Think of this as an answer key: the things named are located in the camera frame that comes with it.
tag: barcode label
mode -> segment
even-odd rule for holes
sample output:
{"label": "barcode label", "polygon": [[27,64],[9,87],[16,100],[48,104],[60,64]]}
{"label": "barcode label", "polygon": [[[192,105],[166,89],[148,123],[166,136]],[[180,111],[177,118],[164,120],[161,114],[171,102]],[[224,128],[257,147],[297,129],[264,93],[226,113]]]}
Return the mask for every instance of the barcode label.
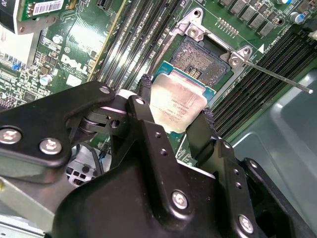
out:
{"label": "barcode label", "polygon": [[34,5],[33,16],[47,13],[50,11],[57,11],[63,7],[63,0],[39,2]]}

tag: motherboard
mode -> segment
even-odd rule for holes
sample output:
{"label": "motherboard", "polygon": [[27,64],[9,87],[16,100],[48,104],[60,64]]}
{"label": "motherboard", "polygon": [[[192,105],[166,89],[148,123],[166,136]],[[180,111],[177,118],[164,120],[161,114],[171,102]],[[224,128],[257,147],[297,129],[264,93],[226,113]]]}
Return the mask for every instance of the motherboard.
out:
{"label": "motherboard", "polygon": [[[56,17],[41,32],[1,30],[2,110],[91,80],[135,90],[143,74],[168,63],[212,92],[206,100],[215,128],[230,138],[286,86],[241,57],[295,81],[317,59],[310,53],[316,40],[303,27],[314,19],[315,0],[25,0],[22,6],[20,20]],[[20,49],[22,41],[27,47]],[[186,136],[168,136],[176,157],[194,165]],[[98,149],[109,143],[104,134],[91,141]]]}

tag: silver screw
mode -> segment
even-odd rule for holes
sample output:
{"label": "silver screw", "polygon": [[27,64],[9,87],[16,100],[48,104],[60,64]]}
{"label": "silver screw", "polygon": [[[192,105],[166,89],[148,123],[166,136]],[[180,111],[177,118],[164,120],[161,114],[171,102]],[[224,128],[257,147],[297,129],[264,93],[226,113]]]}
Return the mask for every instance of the silver screw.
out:
{"label": "silver screw", "polygon": [[251,53],[251,50],[250,48],[245,48],[244,51],[243,51],[244,55],[247,56],[248,54]]}
{"label": "silver screw", "polygon": [[40,150],[47,155],[56,155],[61,149],[61,143],[54,138],[47,138],[40,143]]}
{"label": "silver screw", "polygon": [[249,234],[252,234],[253,233],[253,226],[252,226],[252,223],[250,222],[250,220],[246,217],[246,216],[243,216],[243,215],[240,215],[239,216],[239,222],[240,222],[240,225],[242,226],[242,228]]}
{"label": "silver screw", "polygon": [[172,194],[172,200],[176,207],[179,209],[185,209],[188,206],[187,198],[179,191],[175,191]]}
{"label": "silver screw", "polygon": [[229,145],[228,142],[224,141],[223,144],[224,144],[224,146],[225,146],[227,149],[230,149],[230,148],[231,148],[231,146]]}
{"label": "silver screw", "polygon": [[106,93],[106,94],[110,93],[109,89],[106,87],[101,87],[99,90],[102,91],[103,93]]}
{"label": "silver screw", "polygon": [[252,160],[250,160],[250,164],[252,165],[253,168],[257,168],[258,167],[257,164],[254,163]]}
{"label": "silver screw", "polygon": [[144,104],[144,101],[143,101],[143,99],[142,98],[137,98],[137,99],[135,99],[135,101],[137,101],[137,103],[139,103],[139,104]]}
{"label": "silver screw", "polygon": [[0,143],[3,144],[15,144],[21,140],[22,135],[15,129],[6,128],[0,130]]}
{"label": "silver screw", "polygon": [[189,30],[188,30],[188,35],[192,38],[195,38],[197,35],[198,35],[198,30],[196,27],[191,27]]}

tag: blue capacitor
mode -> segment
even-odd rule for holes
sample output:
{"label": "blue capacitor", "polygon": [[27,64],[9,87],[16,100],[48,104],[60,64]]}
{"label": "blue capacitor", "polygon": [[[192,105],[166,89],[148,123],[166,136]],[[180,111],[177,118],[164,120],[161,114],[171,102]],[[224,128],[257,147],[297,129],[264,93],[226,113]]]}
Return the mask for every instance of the blue capacitor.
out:
{"label": "blue capacitor", "polygon": [[294,22],[295,24],[301,24],[304,22],[305,20],[305,15],[298,13],[298,12],[293,12],[291,13],[291,15],[289,16],[289,20],[291,22]]}

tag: capacitor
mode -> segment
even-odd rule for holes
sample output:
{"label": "capacitor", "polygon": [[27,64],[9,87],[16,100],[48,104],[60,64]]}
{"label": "capacitor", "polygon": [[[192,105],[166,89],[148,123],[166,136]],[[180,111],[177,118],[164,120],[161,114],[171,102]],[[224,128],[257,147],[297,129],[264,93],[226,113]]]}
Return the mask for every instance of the capacitor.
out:
{"label": "capacitor", "polygon": [[40,78],[40,84],[43,86],[48,86],[53,81],[53,78],[49,74],[45,74]]}
{"label": "capacitor", "polygon": [[291,13],[291,15],[289,16],[289,20],[291,22],[294,22],[296,24],[301,24],[304,22],[305,20],[305,15],[304,14],[301,14],[301,13],[298,13],[298,12],[293,12]]}
{"label": "capacitor", "polygon": [[277,4],[290,4],[292,0],[276,0]]}
{"label": "capacitor", "polygon": [[53,42],[56,44],[61,44],[63,43],[63,37],[60,35],[54,35],[52,38]]}

